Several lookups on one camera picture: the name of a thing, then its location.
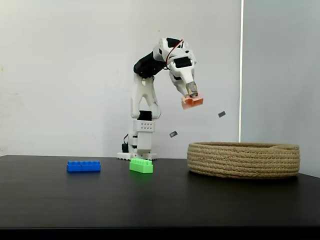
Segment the robotic arm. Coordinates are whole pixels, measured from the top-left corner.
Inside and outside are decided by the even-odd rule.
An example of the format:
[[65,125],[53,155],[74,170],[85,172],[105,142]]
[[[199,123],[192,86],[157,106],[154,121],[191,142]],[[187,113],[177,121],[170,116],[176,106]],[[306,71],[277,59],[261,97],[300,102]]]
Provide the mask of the robotic arm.
[[[203,104],[194,81],[195,64],[196,58],[192,50],[188,49],[187,43],[174,38],[161,38],[153,51],[134,65],[135,84],[131,96],[133,128],[127,135],[128,141],[123,140],[122,152],[117,154],[118,159],[157,158],[157,154],[151,153],[151,146],[152,133],[156,127],[154,120],[160,117],[154,80],[161,70],[169,70],[172,83],[183,96],[183,109]],[[146,99],[149,110],[140,110],[142,98]]]
[[172,83],[183,95],[182,107],[188,109],[203,103],[194,82],[196,63],[193,51],[183,40],[161,38],[153,51],[134,65],[133,71],[147,79],[162,69],[169,70]]

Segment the rope basket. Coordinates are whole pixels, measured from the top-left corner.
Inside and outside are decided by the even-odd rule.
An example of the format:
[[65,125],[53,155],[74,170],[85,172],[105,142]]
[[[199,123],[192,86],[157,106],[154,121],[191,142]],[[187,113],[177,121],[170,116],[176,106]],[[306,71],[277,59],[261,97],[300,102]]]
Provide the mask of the rope basket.
[[283,179],[300,167],[298,145],[273,143],[195,142],[187,152],[191,172],[236,179]]

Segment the small black object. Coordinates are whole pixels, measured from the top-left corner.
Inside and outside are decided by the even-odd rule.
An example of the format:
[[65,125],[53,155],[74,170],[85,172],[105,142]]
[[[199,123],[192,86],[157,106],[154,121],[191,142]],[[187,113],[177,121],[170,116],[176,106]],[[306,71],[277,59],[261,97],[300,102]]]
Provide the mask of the small black object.
[[152,121],[152,112],[141,110],[138,120]]
[[173,77],[174,77],[175,80],[181,80],[182,79],[180,76],[173,75]]
[[174,47],[180,42],[179,39],[170,38],[170,37],[167,37],[167,38],[166,38],[166,41],[167,41],[167,43],[168,43],[168,48],[174,48]]
[[129,145],[128,143],[122,143],[122,152],[128,153],[129,152]]
[[176,58],[173,61],[177,69],[192,66],[191,60],[187,56]]
[[173,138],[174,136],[178,135],[178,133],[176,131],[173,131],[172,133],[170,133],[170,137]]
[[218,114],[219,118],[223,117],[224,115],[226,115],[225,111],[220,112],[220,113]]

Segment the table surface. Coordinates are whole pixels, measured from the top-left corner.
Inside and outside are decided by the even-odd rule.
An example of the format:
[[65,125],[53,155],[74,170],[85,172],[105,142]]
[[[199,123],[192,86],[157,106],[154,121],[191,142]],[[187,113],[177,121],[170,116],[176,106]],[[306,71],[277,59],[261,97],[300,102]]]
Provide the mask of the table surface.
[[[98,160],[101,172],[68,173]],[[0,157],[0,228],[320,226],[320,179],[239,180],[158,159],[153,174],[115,158]]]

